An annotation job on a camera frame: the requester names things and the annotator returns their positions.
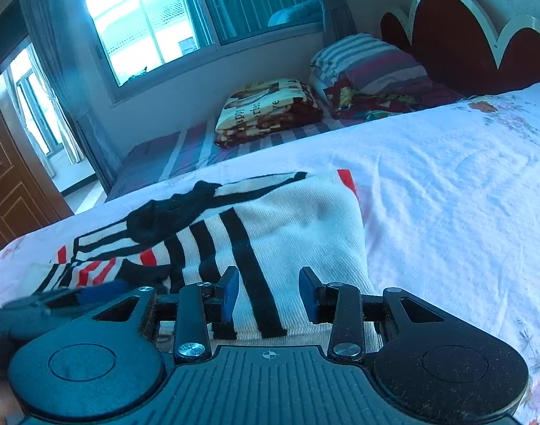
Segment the striped knit sweater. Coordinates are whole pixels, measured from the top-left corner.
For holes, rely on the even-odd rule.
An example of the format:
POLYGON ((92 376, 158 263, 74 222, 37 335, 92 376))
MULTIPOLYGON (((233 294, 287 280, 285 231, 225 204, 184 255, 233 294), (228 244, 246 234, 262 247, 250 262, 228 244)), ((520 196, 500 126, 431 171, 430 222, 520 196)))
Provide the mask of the striped knit sweater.
POLYGON ((200 181, 187 193, 150 200, 128 215, 75 237, 47 265, 31 267, 28 294, 101 285, 175 294, 217 282, 229 267, 240 286, 228 323, 213 323, 215 341, 317 340, 328 331, 305 313, 299 292, 304 267, 325 283, 366 294, 364 226, 352 175, 275 174, 234 183, 200 181))

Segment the brown wooden door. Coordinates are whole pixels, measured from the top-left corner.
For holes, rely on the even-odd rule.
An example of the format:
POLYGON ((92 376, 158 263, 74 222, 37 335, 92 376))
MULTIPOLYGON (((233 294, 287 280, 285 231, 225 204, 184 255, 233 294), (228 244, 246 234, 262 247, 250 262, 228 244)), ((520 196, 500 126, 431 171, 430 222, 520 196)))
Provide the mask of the brown wooden door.
POLYGON ((0 96, 0 249, 73 215, 19 122, 7 92, 0 96))

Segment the striped purple mattress sheet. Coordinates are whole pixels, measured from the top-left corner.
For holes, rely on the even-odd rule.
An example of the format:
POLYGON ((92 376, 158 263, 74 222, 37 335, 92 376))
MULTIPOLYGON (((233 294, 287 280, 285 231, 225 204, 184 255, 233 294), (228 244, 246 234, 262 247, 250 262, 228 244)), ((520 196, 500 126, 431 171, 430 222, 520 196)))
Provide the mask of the striped purple mattress sheet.
POLYGON ((133 147, 122 164, 107 200, 110 202, 144 187, 244 154, 359 123, 356 119, 334 119, 327 115, 315 124, 279 131, 236 147, 221 148, 215 144, 215 122, 208 120, 133 147))

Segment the floral white bed sheet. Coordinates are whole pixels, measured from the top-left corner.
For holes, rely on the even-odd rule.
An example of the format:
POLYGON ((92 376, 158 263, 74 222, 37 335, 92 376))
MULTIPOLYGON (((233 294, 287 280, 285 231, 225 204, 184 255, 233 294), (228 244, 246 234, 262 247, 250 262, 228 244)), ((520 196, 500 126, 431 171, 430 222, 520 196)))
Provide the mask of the floral white bed sheet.
POLYGON ((31 265, 147 200, 331 168, 352 173, 375 291, 404 288, 517 348, 531 378, 517 416, 540 424, 540 84, 236 157, 28 234, 0 252, 0 306, 31 265))

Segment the folded patterned blanket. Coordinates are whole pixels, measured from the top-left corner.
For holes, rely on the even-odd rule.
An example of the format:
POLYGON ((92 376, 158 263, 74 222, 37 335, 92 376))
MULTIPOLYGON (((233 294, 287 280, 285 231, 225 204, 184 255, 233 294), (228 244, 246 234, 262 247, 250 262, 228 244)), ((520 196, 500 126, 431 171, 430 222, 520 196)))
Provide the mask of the folded patterned blanket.
POLYGON ((323 116, 323 109, 302 81, 261 81, 228 97, 215 126, 214 143, 221 148, 235 147, 317 123, 323 116))

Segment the striped pillow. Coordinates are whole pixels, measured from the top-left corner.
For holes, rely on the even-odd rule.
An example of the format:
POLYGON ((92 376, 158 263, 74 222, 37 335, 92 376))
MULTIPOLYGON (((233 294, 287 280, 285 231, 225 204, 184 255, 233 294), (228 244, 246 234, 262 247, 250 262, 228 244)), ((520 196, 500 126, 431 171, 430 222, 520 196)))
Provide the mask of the striped pillow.
POLYGON ((433 81, 412 55, 359 33, 318 51, 310 61, 309 85, 332 108, 348 108, 358 95, 416 95, 433 81))

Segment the red white headboard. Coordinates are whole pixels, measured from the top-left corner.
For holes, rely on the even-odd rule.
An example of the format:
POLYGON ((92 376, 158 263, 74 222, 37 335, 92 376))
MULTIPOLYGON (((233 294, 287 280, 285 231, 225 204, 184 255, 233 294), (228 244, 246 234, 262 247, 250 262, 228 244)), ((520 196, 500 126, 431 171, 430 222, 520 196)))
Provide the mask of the red white headboard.
POLYGON ((379 21, 384 41, 421 63, 428 76, 464 96, 540 83, 540 19, 520 15, 501 30, 476 0, 412 0, 379 21))

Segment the window with frame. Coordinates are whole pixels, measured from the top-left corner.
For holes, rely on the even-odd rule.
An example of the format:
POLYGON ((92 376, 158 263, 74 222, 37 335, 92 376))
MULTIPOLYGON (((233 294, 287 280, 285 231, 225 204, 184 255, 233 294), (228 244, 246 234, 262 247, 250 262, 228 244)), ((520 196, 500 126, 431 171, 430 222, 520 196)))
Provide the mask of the window with frame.
POLYGON ((113 104, 186 70, 320 31, 319 0, 80 0, 113 104))

